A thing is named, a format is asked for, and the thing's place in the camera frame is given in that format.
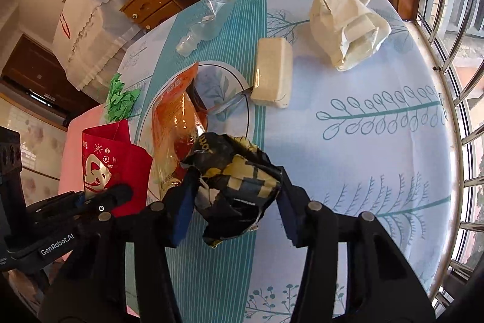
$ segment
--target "table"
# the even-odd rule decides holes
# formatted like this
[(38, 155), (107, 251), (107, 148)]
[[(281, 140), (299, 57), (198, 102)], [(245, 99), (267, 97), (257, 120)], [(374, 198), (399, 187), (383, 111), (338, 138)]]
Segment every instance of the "table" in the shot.
[[(445, 133), (449, 121), (441, 95), (387, 0), (372, 0), (369, 7), (390, 23), (390, 36), (375, 55), (345, 72), (331, 66), (311, 36), (311, 2), (237, 0), (220, 36), (202, 42), (187, 58), (179, 56), (175, 46), (189, 23), (205, 14), (203, 3), (144, 36), (128, 50), (119, 69), (127, 85), (142, 89), (129, 119), (132, 138), (152, 150), (146, 137), (150, 105), (180, 70), (195, 61), (206, 62), (197, 84), (218, 84), (219, 97), (228, 98), (231, 90), (252, 84), (257, 40), (285, 37), (294, 52), (289, 107), (242, 106), (212, 125), (219, 132), (246, 131), (311, 199), (338, 213), (373, 212), (428, 290), (444, 245), (451, 195)], [(257, 231), (216, 249), (204, 245), (204, 227), (195, 213), (187, 238), (176, 250), (167, 250), (184, 321), (288, 322), (306, 250), (293, 248), (286, 239), (277, 206), (268, 208)], [(128, 304), (136, 310), (132, 250), (126, 275)], [(346, 298), (343, 244), (338, 283), (335, 315), (343, 313)]]

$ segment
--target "crumpled black wrapper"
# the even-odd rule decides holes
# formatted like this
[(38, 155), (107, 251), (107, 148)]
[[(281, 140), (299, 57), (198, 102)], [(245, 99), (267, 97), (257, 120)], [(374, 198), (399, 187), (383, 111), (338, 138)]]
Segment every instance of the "crumpled black wrapper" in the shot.
[(212, 247), (255, 230), (281, 188), (280, 170), (246, 137), (204, 133), (182, 163), (201, 174), (195, 206)]

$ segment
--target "wooden drawer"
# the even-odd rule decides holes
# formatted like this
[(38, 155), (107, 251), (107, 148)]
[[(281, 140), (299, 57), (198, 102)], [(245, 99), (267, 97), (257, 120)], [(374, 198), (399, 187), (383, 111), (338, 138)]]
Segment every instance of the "wooden drawer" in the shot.
[(180, 11), (181, 9), (176, 5), (175, 2), (170, 2), (154, 12), (151, 16), (144, 20), (140, 26), (148, 30), (153, 29)]
[(123, 13), (139, 24), (147, 17), (151, 16), (161, 6), (166, 5), (170, 0), (134, 0)]

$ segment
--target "crushed plastic bottle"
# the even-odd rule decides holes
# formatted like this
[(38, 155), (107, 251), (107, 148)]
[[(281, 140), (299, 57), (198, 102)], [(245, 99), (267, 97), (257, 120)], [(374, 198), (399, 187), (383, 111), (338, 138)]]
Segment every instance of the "crushed plastic bottle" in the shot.
[(209, 41), (218, 36), (225, 21), (234, 8), (236, 0), (205, 0), (211, 14), (193, 24), (187, 36), (183, 36), (176, 50), (181, 56), (188, 56), (195, 50), (200, 41)]

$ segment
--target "white paper bag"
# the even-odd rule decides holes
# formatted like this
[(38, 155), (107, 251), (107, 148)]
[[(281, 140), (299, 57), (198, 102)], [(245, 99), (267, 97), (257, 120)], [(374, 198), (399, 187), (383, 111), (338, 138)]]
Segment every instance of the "white paper bag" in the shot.
[(374, 54), (388, 37), (388, 22), (366, 7), (370, 0), (313, 0), (309, 13), (314, 39), (345, 71)]

